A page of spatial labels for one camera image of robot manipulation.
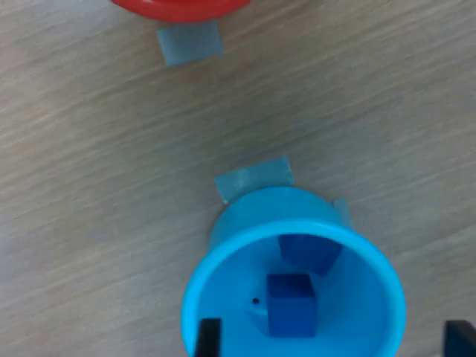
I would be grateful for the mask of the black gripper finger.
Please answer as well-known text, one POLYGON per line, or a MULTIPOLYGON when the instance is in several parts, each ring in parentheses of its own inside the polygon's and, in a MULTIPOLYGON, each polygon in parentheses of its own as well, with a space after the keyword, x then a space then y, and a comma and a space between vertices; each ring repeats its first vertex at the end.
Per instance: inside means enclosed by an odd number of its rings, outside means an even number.
POLYGON ((221 319, 201 319, 199 322, 194 357, 220 357, 221 334, 221 319))
POLYGON ((465 320, 446 321, 443 333, 443 357, 475 357, 476 331, 465 320))

